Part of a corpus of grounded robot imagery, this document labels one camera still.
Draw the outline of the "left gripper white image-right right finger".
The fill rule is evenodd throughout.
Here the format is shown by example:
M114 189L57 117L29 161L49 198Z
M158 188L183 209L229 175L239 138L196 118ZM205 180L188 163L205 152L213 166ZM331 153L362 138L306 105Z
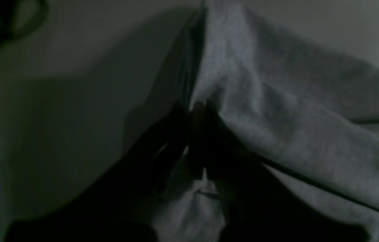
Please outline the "left gripper white image-right right finger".
M245 149L212 106L190 112L189 160L196 179L213 182L226 227L221 242L367 242L357 224L329 218L294 195Z

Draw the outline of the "left gripper white image-right left finger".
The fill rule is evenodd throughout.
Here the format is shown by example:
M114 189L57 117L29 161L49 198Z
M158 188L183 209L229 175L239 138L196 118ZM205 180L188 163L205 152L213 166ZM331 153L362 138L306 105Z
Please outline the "left gripper white image-right left finger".
M133 215L160 194L187 144L188 114L178 103L77 198L35 219L12 222L6 242L156 242Z

